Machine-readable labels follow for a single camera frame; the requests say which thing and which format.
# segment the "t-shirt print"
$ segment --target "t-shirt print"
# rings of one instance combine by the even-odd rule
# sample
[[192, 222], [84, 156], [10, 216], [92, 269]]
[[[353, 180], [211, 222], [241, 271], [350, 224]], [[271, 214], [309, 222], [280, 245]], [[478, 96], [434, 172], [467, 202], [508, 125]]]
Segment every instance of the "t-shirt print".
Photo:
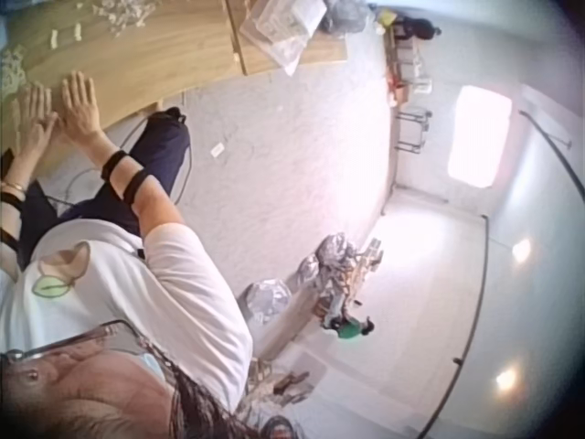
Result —
[[75, 286], [90, 265], [90, 245], [80, 242], [71, 250], [61, 250], [38, 260], [41, 276], [33, 284], [33, 294], [56, 299]]

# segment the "gray floor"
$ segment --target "gray floor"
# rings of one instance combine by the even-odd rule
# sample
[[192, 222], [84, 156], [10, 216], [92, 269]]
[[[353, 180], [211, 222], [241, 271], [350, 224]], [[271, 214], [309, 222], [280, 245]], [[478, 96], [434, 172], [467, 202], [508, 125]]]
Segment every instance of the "gray floor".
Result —
[[[342, 230], [361, 244], [384, 205], [390, 111], [382, 38], [368, 31], [347, 44], [347, 63], [300, 67], [292, 78], [276, 71], [226, 80], [165, 102], [183, 107], [192, 139], [179, 207], [236, 296], [252, 282], [287, 278], [329, 233]], [[137, 122], [119, 123], [109, 136], [120, 145]], [[225, 151], [214, 158], [218, 143]], [[97, 172], [66, 190], [84, 169], [90, 163], [75, 155], [41, 183], [50, 195], [85, 199], [100, 184]], [[185, 176], [186, 165], [175, 197]], [[251, 324], [257, 354], [290, 332], [287, 318], [294, 317]]]

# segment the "wooden board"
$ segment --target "wooden board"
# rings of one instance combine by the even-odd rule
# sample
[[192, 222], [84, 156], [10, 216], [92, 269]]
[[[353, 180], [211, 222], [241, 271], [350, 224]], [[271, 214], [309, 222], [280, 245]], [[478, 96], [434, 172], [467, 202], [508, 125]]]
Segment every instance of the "wooden board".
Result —
[[[25, 48], [28, 79], [51, 87], [56, 97], [72, 70], [92, 76], [104, 128], [180, 91], [242, 75], [221, 0], [164, 0], [145, 27], [127, 27], [118, 37], [105, 17], [93, 15], [90, 2], [78, 9], [79, 2], [37, 5], [13, 18], [10, 48]], [[73, 37], [76, 23], [81, 24], [81, 42]], [[58, 31], [55, 50], [49, 45], [52, 29]], [[12, 139], [7, 117], [2, 131], [4, 151]], [[53, 169], [69, 148], [58, 145], [49, 151], [40, 173]]]
[[[227, 0], [234, 38], [244, 73], [252, 75], [279, 69], [280, 66], [239, 32], [255, 0]], [[338, 62], [347, 60], [346, 41], [317, 31], [301, 56], [301, 64]]]

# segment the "white t-shirt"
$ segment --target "white t-shirt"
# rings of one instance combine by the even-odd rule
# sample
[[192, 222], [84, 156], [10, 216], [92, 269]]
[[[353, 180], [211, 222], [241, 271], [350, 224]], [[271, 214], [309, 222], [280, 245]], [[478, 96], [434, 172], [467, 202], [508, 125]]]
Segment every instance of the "white t-shirt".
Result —
[[[146, 261], [137, 257], [144, 247]], [[193, 380], [235, 410], [251, 335], [228, 284], [187, 226], [165, 224], [144, 242], [96, 219], [57, 226], [16, 284], [0, 270], [0, 351], [132, 322]]]

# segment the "left hand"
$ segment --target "left hand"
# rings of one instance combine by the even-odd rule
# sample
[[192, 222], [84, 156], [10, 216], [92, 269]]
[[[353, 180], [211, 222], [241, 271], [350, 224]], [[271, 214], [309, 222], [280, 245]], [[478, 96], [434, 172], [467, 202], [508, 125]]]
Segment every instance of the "left hand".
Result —
[[52, 111], [51, 90], [41, 84], [28, 85], [13, 102], [16, 155], [38, 161], [49, 144], [58, 119]]

